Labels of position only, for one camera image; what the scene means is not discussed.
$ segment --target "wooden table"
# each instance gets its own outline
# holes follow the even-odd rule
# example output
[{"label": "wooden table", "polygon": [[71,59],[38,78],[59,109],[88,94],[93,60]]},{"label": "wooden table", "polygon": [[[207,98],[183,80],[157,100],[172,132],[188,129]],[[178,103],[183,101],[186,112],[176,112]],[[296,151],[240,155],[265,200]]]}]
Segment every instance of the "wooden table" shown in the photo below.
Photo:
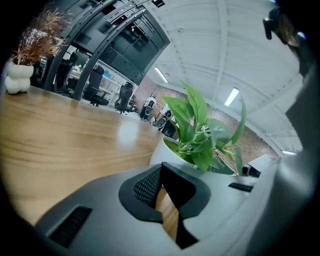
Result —
[{"label": "wooden table", "polygon": [[147,166],[162,134],[152,125],[31,86],[4,95],[2,177],[34,224],[87,182]]}]

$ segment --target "black vent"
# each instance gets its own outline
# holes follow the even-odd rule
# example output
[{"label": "black vent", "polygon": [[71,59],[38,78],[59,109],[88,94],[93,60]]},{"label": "black vent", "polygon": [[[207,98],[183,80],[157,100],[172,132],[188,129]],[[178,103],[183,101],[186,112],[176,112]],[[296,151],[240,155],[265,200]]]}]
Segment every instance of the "black vent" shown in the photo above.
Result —
[{"label": "black vent", "polygon": [[92,209],[90,208],[78,206],[49,236],[49,238],[57,244],[68,248],[91,211]]},{"label": "black vent", "polygon": [[155,208],[157,196],[161,187],[159,169],[135,184],[133,191],[137,199],[147,206]]},{"label": "black vent", "polygon": [[228,187],[236,189],[236,190],[241,190],[245,192],[251,192],[251,190],[254,188],[253,186],[248,186],[248,185],[243,185],[239,183],[231,183]]},{"label": "black vent", "polygon": [[158,8],[165,5],[163,0],[152,0],[152,3]]}]

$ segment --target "dried plant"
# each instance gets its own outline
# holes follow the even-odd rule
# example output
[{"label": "dried plant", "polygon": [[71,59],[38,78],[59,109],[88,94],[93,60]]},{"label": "dried plant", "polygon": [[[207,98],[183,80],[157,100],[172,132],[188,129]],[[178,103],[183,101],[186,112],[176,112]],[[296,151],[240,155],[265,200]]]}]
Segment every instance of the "dried plant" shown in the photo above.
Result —
[{"label": "dried plant", "polygon": [[45,7],[22,32],[18,48],[11,54],[13,63],[30,66],[41,57],[56,56],[64,42],[58,35],[70,24],[65,17],[66,13],[51,12]]}]

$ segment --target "mesh panel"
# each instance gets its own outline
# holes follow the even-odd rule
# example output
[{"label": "mesh panel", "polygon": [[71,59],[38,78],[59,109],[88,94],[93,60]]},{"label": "mesh panel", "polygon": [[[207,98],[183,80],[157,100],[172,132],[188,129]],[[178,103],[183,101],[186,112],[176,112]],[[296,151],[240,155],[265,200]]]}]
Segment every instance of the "mesh panel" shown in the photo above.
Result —
[{"label": "mesh panel", "polygon": [[149,207],[155,208],[159,190],[162,187],[160,182],[160,169],[135,184],[134,195],[141,202]]}]

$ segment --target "white vase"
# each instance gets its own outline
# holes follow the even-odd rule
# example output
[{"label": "white vase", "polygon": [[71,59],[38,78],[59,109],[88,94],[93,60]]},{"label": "white vase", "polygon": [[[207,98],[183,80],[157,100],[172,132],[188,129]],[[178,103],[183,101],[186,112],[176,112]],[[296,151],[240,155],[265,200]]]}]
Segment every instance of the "white vase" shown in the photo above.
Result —
[{"label": "white vase", "polygon": [[196,165],[191,164],[185,160],[183,160],[181,157],[177,156],[166,144],[164,141],[169,141],[174,144],[178,144],[176,140],[170,137],[164,137],[162,138],[158,145],[155,148],[155,151],[153,152],[150,160],[150,165],[154,164],[161,164],[162,162],[168,162],[168,163],[175,163],[178,165],[187,166],[190,168],[198,168]]},{"label": "white vase", "polygon": [[4,84],[9,94],[26,92],[30,87],[30,77],[34,72],[33,66],[9,63]]}]

